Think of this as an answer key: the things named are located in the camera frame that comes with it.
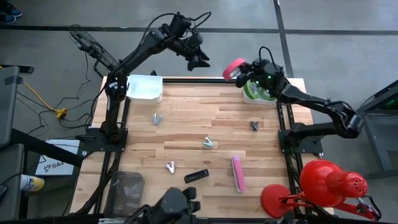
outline wooden tabletop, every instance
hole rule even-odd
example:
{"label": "wooden tabletop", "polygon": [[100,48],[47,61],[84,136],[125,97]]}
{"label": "wooden tabletop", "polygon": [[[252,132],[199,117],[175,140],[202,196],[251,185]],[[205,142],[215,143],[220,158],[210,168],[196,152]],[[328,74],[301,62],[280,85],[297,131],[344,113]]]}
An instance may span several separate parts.
{"label": "wooden tabletop", "polygon": [[[305,91],[301,78],[291,78],[290,82]],[[277,110],[276,106],[243,103],[242,90],[234,84],[165,83],[161,103],[130,104],[129,137],[119,170],[144,177],[142,205],[154,205],[170,187],[192,186],[197,188],[197,200],[201,202],[198,217],[268,217],[260,206],[263,188],[269,184],[289,187],[285,157],[277,140]],[[103,93],[96,106],[94,126],[104,121],[105,111]],[[312,124],[309,109],[293,105],[293,112],[296,122]],[[154,113],[164,118],[158,126],[152,123]],[[259,131],[252,131],[250,121],[259,121]],[[215,142],[212,149],[202,145],[207,136]],[[231,168],[234,155],[241,159],[248,188],[243,194],[235,187]],[[103,152],[94,152],[83,161],[71,212],[81,208],[97,187],[103,157]],[[315,159],[309,154],[302,157],[304,164]],[[170,161],[176,162],[174,174],[165,167]],[[185,175],[202,169],[208,169],[210,176],[184,182]],[[108,188],[104,190],[102,208],[107,194]]]}

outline pink tape roll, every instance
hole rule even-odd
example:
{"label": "pink tape roll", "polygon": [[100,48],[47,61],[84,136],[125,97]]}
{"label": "pink tape roll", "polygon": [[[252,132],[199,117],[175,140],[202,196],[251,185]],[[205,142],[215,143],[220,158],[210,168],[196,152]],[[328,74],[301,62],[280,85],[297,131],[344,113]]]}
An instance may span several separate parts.
{"label": "pink tape roll", "polygon": [[232,79],[235,74],[233,74],[233,71],[238,68],[240,65],[246,63],[246,61],[243,58],[237,58],[235,61],[233,61],[228,67],[223,72],[223,77],[225,80],[230,80]]}

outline small metal object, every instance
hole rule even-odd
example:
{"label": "small metal object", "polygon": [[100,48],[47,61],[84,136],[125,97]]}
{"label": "small metal object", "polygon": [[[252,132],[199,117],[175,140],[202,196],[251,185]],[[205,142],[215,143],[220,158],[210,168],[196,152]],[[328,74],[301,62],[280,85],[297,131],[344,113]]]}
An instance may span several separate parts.
{"label": "small metal object", "polygon": [[250,121],[250,126],[252,127],[253,131],[259,130],[259,122],[258,121]]}
{"label": "small metal object", "polygon": [[163,117],[160,114],[154,114],[153,117],[154,117],[154,125],[158,125],[163,120]]}
{"label": "small metal object", "polygon": [[175,172],[175,166],[174,166],[174,161],[171,161],[166,164],[166,167],[169,169],[169,171],[174,174]]}
{"label": "small metal object", "polygon": [[205,137],[205,139],[207,140],[207,142],[203,142],[203,144],[205,146],[208,146],[208,147],[213,147],[214,146],[213,141],[209,137]]}

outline gray floor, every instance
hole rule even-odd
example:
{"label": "gray floor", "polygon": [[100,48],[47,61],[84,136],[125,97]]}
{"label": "gray floor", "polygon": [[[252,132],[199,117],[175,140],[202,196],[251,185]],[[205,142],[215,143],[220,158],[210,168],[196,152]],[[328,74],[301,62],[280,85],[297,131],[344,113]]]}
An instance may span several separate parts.
{"label": "gray floor", "polygon": [[[398,30],[398,1],[395,0],[280,0],[286,29],[325,30]],[[195,17],[211,11],[213,15],[202,27],[276,29],[277,20],[272,0],[15,0],[24,16],[18,25],[70,25],[146,27],[158,14],[181,11]],[[161,22],[169,22],[166,17]],[[92,32],[116,58],[132,51],[141,38],[140,32]],[[253,60],[262,45],[271,48],[277,63],[284,58],[279,34],[220,34],[205,33],[202,49],[211,58],[211,68],[186,69],[183,58],[163,52],[143,63],[134,73],[147,74],[157,70],[162,76],[220,76],[224,67],[236,57]],[[345,100],[357,108],[368,96],[397,79],[397,35],[287,35],[290,59],[295,77],[305,79],[310,94],[332,100]],[[92,70],[89,58],[88,77],[79,100],[69,100],[62,106],[69,108],[92,99],[101,80]],[[63,97],[74,97],[85,81],[86,62],[69,39],[68,32],[0,30],[0,63],[31,65],[35,72],[23,74],[50,105]],[[24,86],[19,91],[35,99]],[[43,108],[21,98],[36,111]],[[70,119],[89,111],[90,104],[68,113]],[[39,125],[34,112],[18,103],[15,128],[30,131]],[[54,115],[43,115],[50,131],[40,138],[56,138],[83,134],[84,129],[66,130],[60,127]],[[328,121],[323,114],[313,113],[316,123]],[[35,133],[44,132],[42,128]],[[377,171],[376,161],[365,134],[355,140],[326,137],[322,141],[325,158],[346,170],[362,175]],[[382,221],[396,222],[398,214],[398,177],[369,181],[369,195],[373,196],[383,212]],[[54,190],[31,200],[31,217],[60,215],[72,192],[70,187]],[[336,211],[341,217],[357,216]]]}

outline red desk lamp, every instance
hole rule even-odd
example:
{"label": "red desk lamp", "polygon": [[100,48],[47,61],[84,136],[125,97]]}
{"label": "red desk lamp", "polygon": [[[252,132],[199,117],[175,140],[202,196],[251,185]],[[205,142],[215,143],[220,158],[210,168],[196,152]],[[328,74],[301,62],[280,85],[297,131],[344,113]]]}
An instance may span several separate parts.
{"label": "red desk lamp", "polygon": [[[375,211],[361,198],[368,191],[366,180],[355,172],[345,172],[330,161],[311,161],[303,168],[300,176],[302,192],[291,195],[279,184],[268,185],[261,193],[261,206],[273,218],[280,218],[293,207],[332,207],[378,221],[381,212],[371,200]],[[347,198],[356,198],[358,205],[345,203]]]}

